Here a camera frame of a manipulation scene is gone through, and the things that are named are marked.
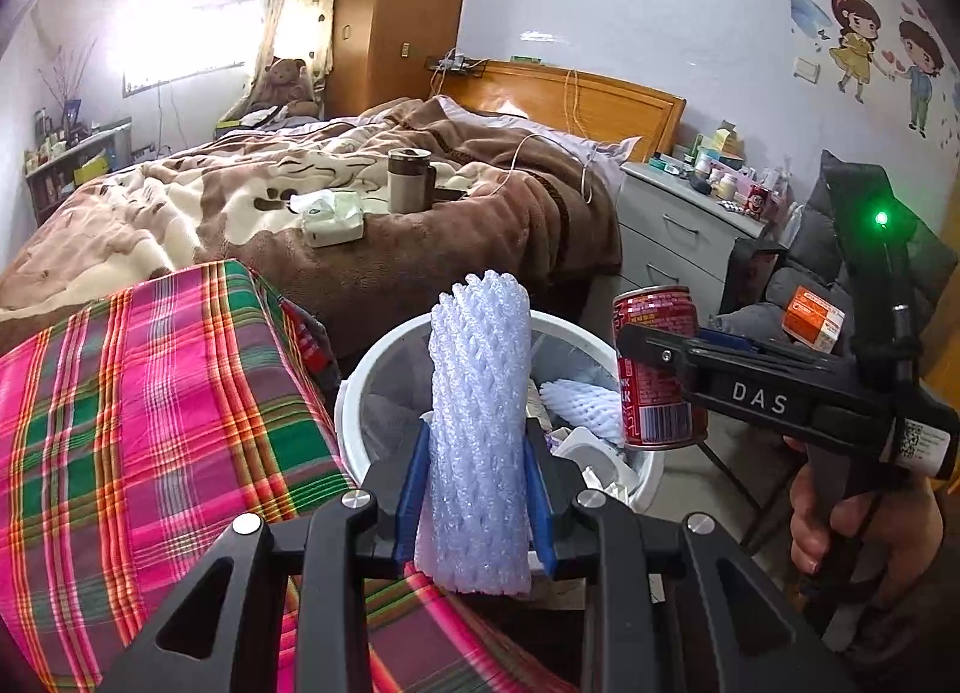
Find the orange box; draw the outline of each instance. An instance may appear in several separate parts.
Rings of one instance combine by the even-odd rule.
[[[784,314],[784,333],[793,335],[811,349],[832,352],[840,338],[844,313],[804,287],[797,287]]]

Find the blue gripper pad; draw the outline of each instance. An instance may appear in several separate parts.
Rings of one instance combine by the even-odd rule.
[[[527,479],[527,516],[533,532],[534,549],[544,572],[553,578],[557,570],[557,551],[553,547],[553,522],[546,499],[544,477],[536,465],[533,444],[523,439],[523,470]]]
[[[426,482],[430,475],[430,426],[421,422],[421,432],[416,437],[413,456],[403,481],[400,502],[397,504],[397,544],[394,547],[394,562],[405,564],[414,559],[416,528],[424,506]]]
[[[742,335],[721,333],[719,330],[710,330],[707,327],[702,327],[697,331],[697,338],[713,346],[723,346],[728,349],[736,349],[740,352],[757,351],[757,348],[750,338],[743,338]]]

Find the tissue box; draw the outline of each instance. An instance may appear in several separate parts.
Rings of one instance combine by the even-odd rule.
[[[363,204],[355,191],[295,194],[290,209],[301,215],[301,231],[309,247],[333,247],[363,238]]]
[[[818,352],[832,352],[844,313],[804,287],[797,287],[784,314],[784,333]]]

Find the wooden headboard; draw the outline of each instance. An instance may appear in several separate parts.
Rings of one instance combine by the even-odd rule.
[[[447,76],[443,94],[472,111],[525,115],[591,140],[620,142],[640,135],[630,159],[669,154],[686,106],[683,97],[593,73],[517,62],[488,62],[482,77]],[[573,116],[576,103],[576,119]]]

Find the white cable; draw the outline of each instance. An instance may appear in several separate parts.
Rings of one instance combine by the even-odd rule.
[[[565,153],[569,157],[572,157],[578,163],[580,162],[580,160],[577,159],[576,155],[572,154],[570,151],[568,151],[566,148],[563,147],[562,143],[557,143],[555,140],[553,140],[553,138],[548,138],[546,135],[539,135],[539,133],[532,132],[530,133],[530,135],[528,135],[526,138],[521,140],[520,143],[517,144],[517,149],[514,151],[514,157],[510,160],[510,169],[507,170],[507,175],[504,176],[503,181],[497,184],[496,188],[491,192],[492,196],[498,193],[498,191],[500,191],[500,188],[505,183],[507,183],[508,179],[510,178],[514,170],[517,169],[517,156],[520,154],[520,150],[523,148],[523,145],[527,142],[527,140],[530,140],[531,138],[540,138],[541,140],[549,140],[549,142],[553,143],[553,145],[555,145],[560,151],[563,151],[563,153]],[[600,143],[597,143],[596,145],[594,145],[592,154],[589,156],[589,159],[587,159],[587,162],[584,164],[583,169],[581,169],[580,171],[580,196],[584,198],[584,203],[587,203],[587,205],[593,202],[593,186],[590,185],[589,194],[587,194],[586,192],[587,168],[589,167],[589,164],[593,162],[593,158],[597,155],[597,150],[599,148],[600,148]]]
[[[571,135],[573,134],[573,128],[570,126],[570,112],[568,111],[568,89],[570,87],[570,76],[573,76],[573,124],[580,131],[582,138],[587,140],[592,140],[590,135],[587,133],[587,130],[584,129],[584,126],[580,123],[578,119],[577,112],[580,108],[580,74],[576,68],[570,68],[566,72],[566,78],[563,80],[563,118],[566,119],[566,130]]]
[[[443,80],[446,78],[446,73],[450,69],[450,64],[444,64],[450,62],[450,57],[457,55],[457,47],[453,47],[449,52],[446,53],[446,56],[440,60],[440,63],[437,66],[437,69],[433,73],[433,77],[430,78],[430,97],[436,97],[440,90],[443,89]],[[434,88],[434,79],[440,76],[440,83]]]

